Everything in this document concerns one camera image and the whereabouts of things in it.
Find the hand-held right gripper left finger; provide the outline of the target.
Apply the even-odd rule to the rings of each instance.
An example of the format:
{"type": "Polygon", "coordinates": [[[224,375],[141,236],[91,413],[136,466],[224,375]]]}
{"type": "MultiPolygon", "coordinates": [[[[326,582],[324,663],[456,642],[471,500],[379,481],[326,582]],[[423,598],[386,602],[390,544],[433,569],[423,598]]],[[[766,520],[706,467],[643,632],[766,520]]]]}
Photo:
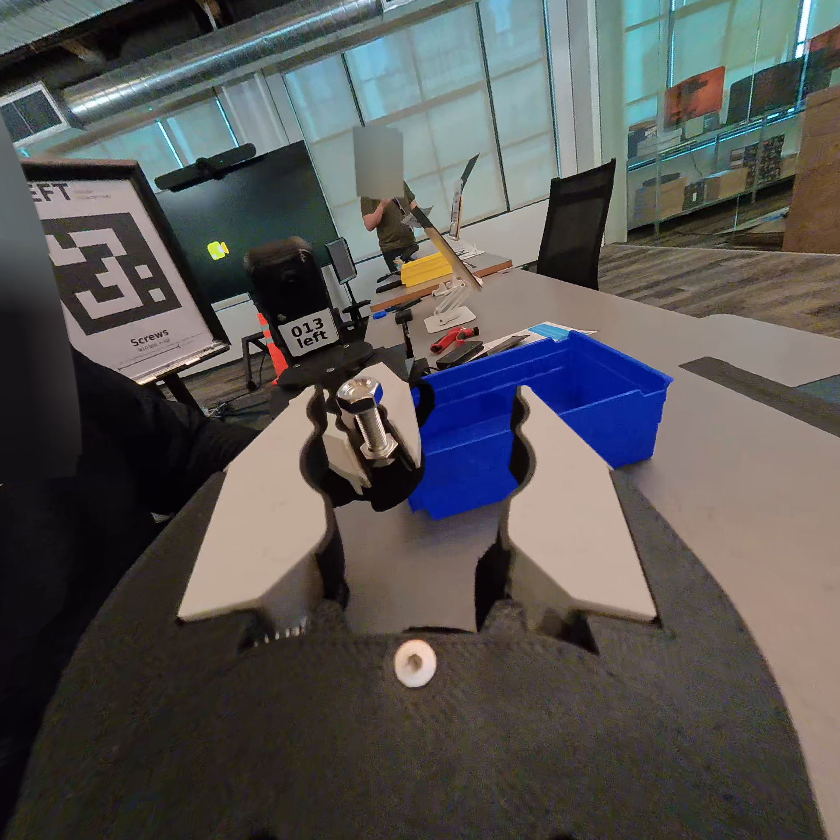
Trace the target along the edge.
{"type": "Polygon", "coordinates": [[[345,604],[345,559],[322,435],[326,403],[305,389],[226,468],[177,616],[250,613],[269,635],[303,631],[324,600],[345,604]]]}

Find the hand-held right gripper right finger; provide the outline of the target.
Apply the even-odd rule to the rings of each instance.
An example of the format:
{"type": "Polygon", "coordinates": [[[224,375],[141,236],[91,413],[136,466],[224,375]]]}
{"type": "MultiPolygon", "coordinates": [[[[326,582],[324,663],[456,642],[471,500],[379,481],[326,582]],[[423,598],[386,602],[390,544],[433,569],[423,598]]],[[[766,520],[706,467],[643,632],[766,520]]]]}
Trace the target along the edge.
{"type": "Polygon", "coordinates": [[[476,566],[477,629],[503,601],[543,634],[588,615],[657,620],[611,467],[530,386],[516,389],[511,431],[516,486],[476,566]]]}

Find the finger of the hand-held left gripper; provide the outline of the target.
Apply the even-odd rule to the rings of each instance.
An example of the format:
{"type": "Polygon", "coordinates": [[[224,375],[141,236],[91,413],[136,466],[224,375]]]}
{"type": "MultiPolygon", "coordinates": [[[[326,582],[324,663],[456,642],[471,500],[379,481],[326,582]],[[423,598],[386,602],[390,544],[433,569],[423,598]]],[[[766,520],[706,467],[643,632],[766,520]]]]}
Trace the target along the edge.
{"type": "Polygon", "coordinates": [[[354,448],[346,429],[340,427],[337,415],[327,413],[324,430],[324,450],[331,471],[345,480],[355,494],[363,494],[371,488],[369,472],[362,455],[354,448]]]}
{"type": "Polygon", "coordinates": [[[414,468],[420,469],[423,461],[422,441],[409,384],[382,362],[364,368],[364,376],[381,386],[379,408],[384,424],[410,457],[414,468]]]}

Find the silver bolt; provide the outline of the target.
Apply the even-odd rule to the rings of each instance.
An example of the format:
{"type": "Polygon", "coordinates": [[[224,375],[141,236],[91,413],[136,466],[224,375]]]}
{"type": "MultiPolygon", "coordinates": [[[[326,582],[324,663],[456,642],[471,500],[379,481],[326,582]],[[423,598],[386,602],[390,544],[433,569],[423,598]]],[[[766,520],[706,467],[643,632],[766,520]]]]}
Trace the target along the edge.
{"type": "Polygon", "coordinates": [[[386,430],[379,406],[358,416],[341,411],[352,419],[360,431],[362,456],[375,467],[389,466],[393,462],[397,442],[386,430]]]}

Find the blue plastic bin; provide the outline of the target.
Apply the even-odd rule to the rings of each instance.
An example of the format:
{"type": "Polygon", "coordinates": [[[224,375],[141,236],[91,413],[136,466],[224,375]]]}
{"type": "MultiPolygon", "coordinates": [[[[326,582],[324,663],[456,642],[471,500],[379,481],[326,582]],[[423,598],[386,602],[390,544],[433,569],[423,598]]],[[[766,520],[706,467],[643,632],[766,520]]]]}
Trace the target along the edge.
{"type": "Polygon", "coordinates": [[[425,471],[412,511],[442,520],[517,487],[509,470],[516,390],[530,387],[613,469],[650,459],[672,378],[572,331],[432,373],[421,427],[425,471]]]}

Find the grey framed panel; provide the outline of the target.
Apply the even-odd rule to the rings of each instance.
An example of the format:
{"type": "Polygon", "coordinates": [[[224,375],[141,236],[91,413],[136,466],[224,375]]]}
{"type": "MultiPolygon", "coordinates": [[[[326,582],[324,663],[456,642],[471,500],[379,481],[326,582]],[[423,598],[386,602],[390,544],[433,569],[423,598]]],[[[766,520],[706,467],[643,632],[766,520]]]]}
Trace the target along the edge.
{"type": "Polygon", "coordinates": [[[333,271],[340,284],[346,285],[358,276],[350,247],[345,238],[337,238],[326,244],[333,271]]]}

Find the orange striped traffic cone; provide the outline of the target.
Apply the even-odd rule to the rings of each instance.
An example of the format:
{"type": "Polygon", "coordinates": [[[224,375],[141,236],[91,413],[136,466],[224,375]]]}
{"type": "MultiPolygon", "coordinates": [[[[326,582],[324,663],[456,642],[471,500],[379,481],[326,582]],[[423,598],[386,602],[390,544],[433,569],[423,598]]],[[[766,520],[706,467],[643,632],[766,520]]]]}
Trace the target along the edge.
{"type": "Polygon", "coordinates": [[[269,357],[271,358],[271,362],[274,366],[276,373],[275,379],[272,381],[272,384],[277,385],[279,382],[279,378],[288,369],[288,362],[283,352],[280,350],[279,346],[276,344],[272,337],[268,321],[259,311],[257,312],[257,319],[262,335],[265,339],[266,347],[269,352],[269,357]]]}

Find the red and black tool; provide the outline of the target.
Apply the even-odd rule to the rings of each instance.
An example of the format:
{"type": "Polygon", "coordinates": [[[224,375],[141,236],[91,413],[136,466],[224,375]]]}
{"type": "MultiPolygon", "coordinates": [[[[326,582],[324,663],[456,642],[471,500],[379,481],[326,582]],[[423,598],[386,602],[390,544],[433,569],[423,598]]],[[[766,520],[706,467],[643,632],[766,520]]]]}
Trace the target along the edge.
{"type": "Polygon", "coordinates": [[[450,346],[454,345],[455,347],[459,347],[466,341],[475,339],[479,334],[480,330],[478,328],[460,325],[457,328],[449,330],[444,337],[438,339],[429,349],[433,355],[440,355],[450,346]]]}

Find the white coded sign on easel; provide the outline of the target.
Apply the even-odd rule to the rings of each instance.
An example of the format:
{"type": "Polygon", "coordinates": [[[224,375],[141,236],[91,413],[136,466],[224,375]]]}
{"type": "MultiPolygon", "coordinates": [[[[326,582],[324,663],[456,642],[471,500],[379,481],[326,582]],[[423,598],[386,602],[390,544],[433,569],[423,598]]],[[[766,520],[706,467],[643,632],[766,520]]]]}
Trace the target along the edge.
{"type": "Polygon", "coordinates": [[[179,374],[230,348],[137,161],[26,158],[71,344],[192,404],[179,374]]]}

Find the white stand with tilted board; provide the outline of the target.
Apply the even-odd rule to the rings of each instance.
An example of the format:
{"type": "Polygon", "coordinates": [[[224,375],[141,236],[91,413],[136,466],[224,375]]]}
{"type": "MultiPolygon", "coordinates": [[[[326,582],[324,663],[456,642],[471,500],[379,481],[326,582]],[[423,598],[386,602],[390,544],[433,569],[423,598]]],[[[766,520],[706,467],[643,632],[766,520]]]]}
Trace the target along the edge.
{"type": "Polygon", "coordinates": [[[421,207],[413,207],[412,216],[452,270],[451,277],[442,280],[434,289],[432,297],[436,298],[437,305],[433,314],[425,319],[427,331],[436,333],[474,321],[476,315],[469,310],[466,302],[473,291],[482,291],[483,280],[467,267],[446,237],[432,225],[421,207]]]}

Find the black video bar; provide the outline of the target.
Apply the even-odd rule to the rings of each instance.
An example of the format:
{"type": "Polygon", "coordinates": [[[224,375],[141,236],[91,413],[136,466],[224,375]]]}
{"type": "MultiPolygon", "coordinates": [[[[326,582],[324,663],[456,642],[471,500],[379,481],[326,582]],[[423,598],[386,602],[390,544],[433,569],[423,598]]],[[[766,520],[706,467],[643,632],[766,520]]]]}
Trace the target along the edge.
{"type": "Polygon", "coordinates": [[[200,157],[181,169],[164,173],[154,179],[159,191],[180,192],[188,187],[224,177],[236,167],[256,157],[253,143],[245,143],[210,157],[200,157]]]}

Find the small yellow bin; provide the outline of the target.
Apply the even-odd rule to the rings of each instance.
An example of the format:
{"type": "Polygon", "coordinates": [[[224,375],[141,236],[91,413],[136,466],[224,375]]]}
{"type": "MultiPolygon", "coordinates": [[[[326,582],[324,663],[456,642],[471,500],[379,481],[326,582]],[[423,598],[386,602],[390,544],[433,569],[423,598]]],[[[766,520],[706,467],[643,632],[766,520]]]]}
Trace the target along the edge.
{"type": "Polygon", "coordinates": [[[405,288],[413,288],[433,280],[450,276],[453,273],[447,258],[439,253],[426,255],[403,263],[401,282],[405,288]]]}

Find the blue printed paper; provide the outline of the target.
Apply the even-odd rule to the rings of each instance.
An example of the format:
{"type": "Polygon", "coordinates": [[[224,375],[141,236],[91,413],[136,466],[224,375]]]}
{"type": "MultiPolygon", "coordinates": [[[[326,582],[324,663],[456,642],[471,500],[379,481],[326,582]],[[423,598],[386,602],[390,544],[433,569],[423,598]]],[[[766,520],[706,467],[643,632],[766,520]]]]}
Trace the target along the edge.
{"type": "Polygon", "coordinates": [[[572,333],[595,335],[596,330],[574,329],[553,322],[542,322],[527,331],[528,337],[524,343],[534,343],[541,340],[563,341],[572,333]]]}

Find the wooden background desk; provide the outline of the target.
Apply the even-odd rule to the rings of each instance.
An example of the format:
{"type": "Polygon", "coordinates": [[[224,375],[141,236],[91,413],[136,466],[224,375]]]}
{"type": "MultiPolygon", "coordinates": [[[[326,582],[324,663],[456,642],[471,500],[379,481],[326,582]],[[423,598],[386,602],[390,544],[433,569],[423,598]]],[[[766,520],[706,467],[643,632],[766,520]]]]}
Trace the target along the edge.
{"type": "MultiPolygon", "coordinates": [[[[492,255],[487,252],[473,258],[467,266],[467,270],[479,278],[488,277],[489,275],[509,268],[512,268],[510,258],[492,255]]],[[[386,312],[411,301],[431,296],[442,282],[450,281],[453,278],[454,275],[449,273],[446,276],[441,276],[434,280],[426,280],[423,283],[418,283],[413,287],[404,287],[404,285],[401,285],[399,288],[392,290],[378,291],[370,303],[371,313],[386,312]]]]}

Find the black mesh office chair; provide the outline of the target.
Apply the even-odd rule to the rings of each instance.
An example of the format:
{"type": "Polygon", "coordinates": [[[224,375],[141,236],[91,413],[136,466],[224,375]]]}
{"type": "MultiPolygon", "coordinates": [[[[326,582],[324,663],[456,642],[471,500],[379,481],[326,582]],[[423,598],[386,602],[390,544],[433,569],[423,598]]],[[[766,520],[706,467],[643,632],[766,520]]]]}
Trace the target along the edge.
{"type": "Polygon", "coordinates": [[[599,258],[615,172],[613,159],[589,171],[552,179],[538,274],[599,290],[599,258]]]}

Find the ceiling air vent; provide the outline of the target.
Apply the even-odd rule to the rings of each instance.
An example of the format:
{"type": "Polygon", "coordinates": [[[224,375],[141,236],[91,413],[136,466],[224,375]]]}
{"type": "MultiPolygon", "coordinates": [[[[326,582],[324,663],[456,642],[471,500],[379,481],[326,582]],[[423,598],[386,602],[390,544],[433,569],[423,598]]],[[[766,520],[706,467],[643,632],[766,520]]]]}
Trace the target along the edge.
{"type": "Polygon", "coordinates": [[[42,81],[3,94],[1,116],[16,149],[70,127],[67,116],[42,81]]]}

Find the storage shelf with boxes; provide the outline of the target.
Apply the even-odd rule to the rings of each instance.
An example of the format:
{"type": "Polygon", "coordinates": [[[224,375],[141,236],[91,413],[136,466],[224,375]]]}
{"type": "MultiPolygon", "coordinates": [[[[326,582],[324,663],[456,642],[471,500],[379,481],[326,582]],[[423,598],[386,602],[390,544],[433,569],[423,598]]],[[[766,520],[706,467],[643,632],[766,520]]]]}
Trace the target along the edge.
{"type": "Polygon", "coordinates": [[[799,61],[723,86],[721,110],[664,128],[664,115],[626,134],[628,230],[728,201],[741,205],[797,173],[808,85],[799,61]]]}

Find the large black wall screen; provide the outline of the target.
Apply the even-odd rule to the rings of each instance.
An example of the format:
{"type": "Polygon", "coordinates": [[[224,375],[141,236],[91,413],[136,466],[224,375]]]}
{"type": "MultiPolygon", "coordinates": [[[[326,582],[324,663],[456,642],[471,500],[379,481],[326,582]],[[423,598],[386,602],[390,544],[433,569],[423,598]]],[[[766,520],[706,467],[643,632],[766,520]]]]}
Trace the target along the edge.
{"type": "Polygon", "coordinates": [[[330,262],[327,244],[339,238],[303,141],[156,198],[210,303],[251,291],[244,265],[250,249],[299,237],[323,268],[330,262]]]}

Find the silver ceiling duct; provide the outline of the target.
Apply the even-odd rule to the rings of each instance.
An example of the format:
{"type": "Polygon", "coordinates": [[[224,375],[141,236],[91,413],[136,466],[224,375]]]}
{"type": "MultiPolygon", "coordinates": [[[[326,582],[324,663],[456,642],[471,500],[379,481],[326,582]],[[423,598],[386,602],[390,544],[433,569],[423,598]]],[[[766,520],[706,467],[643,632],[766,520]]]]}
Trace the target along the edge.
{"type": "Polygon", "coordinates": [[[289,2],[60,92],[88,127],[189,98],[250,71],[296,69],[466,5],[462,1],[289,2]]]}

